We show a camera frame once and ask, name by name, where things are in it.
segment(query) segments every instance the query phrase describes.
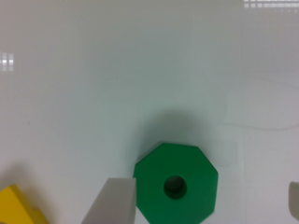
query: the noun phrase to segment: hole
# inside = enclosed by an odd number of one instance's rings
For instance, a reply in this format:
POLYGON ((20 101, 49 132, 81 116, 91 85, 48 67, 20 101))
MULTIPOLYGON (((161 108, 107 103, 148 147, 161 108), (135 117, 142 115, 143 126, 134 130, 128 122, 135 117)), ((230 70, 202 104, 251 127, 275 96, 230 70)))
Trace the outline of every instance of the hole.
POLYGON ((178 176, 172 175, 168 177, 164 183, 164 192, 171 199, 182 198, 187 191, 185 180, 178 176))

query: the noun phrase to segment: green octagonal block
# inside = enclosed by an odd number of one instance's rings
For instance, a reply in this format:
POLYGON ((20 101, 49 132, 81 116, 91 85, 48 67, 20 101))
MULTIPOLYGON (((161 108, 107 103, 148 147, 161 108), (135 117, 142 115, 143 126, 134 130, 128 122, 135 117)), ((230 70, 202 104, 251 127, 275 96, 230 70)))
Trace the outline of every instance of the green octagonal block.
POLYGON ((134 177, 137 207, 150 224, 198 224, 214 212, 218 172, 198 147, 160 144, 134 177))

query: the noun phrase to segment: green block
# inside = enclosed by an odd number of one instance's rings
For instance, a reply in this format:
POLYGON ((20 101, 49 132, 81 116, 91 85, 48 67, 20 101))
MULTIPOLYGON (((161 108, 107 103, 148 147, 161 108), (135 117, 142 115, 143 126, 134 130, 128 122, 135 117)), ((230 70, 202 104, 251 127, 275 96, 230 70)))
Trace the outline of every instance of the green block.
POLYGON ((198 224, 214 212, 218 172, 198 147, 163 143, 135 165, 134 177, 150 224, 198 224))

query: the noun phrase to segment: yellow block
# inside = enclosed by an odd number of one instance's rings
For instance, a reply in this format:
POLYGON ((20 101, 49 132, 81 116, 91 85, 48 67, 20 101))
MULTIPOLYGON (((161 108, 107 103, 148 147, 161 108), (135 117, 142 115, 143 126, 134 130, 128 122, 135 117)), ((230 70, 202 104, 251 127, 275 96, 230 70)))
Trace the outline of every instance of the yellow block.
POLYGON ((16 185, 0 191, 0 223, 49 224, 39 209, 30 206, 16 185))

